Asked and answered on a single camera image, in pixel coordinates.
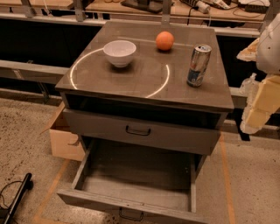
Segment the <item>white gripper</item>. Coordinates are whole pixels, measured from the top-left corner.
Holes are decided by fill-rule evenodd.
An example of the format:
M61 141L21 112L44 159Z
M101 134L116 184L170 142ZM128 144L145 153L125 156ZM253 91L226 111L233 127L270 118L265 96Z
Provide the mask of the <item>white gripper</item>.
M273 20L236 58L256 61L257 68L268 75L250 89L243 110L240 129L246 134L261 130L270 117L280 109L280 21Z

